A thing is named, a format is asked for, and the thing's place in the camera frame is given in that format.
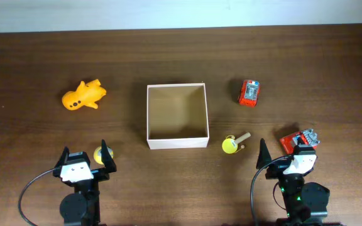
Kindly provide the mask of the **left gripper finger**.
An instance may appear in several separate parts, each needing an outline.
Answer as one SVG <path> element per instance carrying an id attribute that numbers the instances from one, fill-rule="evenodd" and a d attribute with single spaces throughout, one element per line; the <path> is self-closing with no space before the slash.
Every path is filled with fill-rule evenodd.
<path id="1" fill-rule="evenodd" d="M 69 148 L 65 146 L 59 160 L 55 165 L 55 168 L 61 168 L 67 162 L 68 156 L 69 156 Z"/>
<path id="2" fill-rule="evenodd" d="M 106 173 L 113 173 L 117 172 L 116 164 L 110 155 L 108 146 L 105 142 L 105 140 L 101 141 L 101 161 L 104 164 L 104 167 L 106 169 Z"/>

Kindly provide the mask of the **red grey toy truck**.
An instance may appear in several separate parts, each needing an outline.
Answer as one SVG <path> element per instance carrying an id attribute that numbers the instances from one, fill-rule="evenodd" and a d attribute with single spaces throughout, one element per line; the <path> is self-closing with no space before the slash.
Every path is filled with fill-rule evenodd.
<path id="1" fill-rule="evenodd" d="M 316 148 L 320 144 L 317 133 L 315 133 L 313 129 L 305 129 L 299 132 L 295 132 L 280 138 L 279 141 L 284 151 L 287 154 L 292 154 L 294 147 L 298 145 L 299 139 L 302 140 L 304 144 L 311 145 L 313 148 Z"/>

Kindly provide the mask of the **red toy car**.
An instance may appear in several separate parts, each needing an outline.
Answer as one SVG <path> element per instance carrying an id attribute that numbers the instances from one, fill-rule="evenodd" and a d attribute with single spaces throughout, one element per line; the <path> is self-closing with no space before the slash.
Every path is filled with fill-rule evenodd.
<path id="1" fill-rule="evenodd" d="M 255 107 L 260 93 L 260 83 L 256 80 L 244 80 L 241 86 L 238 103 L 248 107 Z"/>

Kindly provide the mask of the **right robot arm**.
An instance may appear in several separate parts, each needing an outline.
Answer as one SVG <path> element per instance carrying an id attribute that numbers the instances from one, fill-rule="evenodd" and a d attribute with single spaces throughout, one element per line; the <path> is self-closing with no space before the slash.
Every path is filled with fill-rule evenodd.
<path id="1" fill-rule="evenodd" d="M 255 181 L 265 170 L 265 178 L 277 180 L 286 218 L 278 218 L 277 225 L 322 225 L 327 217 L 330 190 L 315 182 L 306 183 L 304 177 L 313 171 L 317 159 L 315 149 L 299 138 L 293 153 L 272 159 L 264 139 L 260 140 L 257 172 L 251 182 L 250 205 L 255 223 L 258 223 L 253 205 Z"/>

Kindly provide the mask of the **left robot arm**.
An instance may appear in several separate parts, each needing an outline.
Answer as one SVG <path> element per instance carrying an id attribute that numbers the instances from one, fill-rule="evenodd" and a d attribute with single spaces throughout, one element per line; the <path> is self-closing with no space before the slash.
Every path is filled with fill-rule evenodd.
<path id="1" fill-rule="evenodd" d="M 99 183 L 109 180 L 117 171 L 116 164 L 105 141 L 97 152 L 102 168 L 90 169 L 91 161 L 85 152 L 70 153 L 64 148 L 53 170 L 53 176 L 74 189 L 60 203 L 63 223 L 70 226 L 99 225 L 101 222 Z"/>

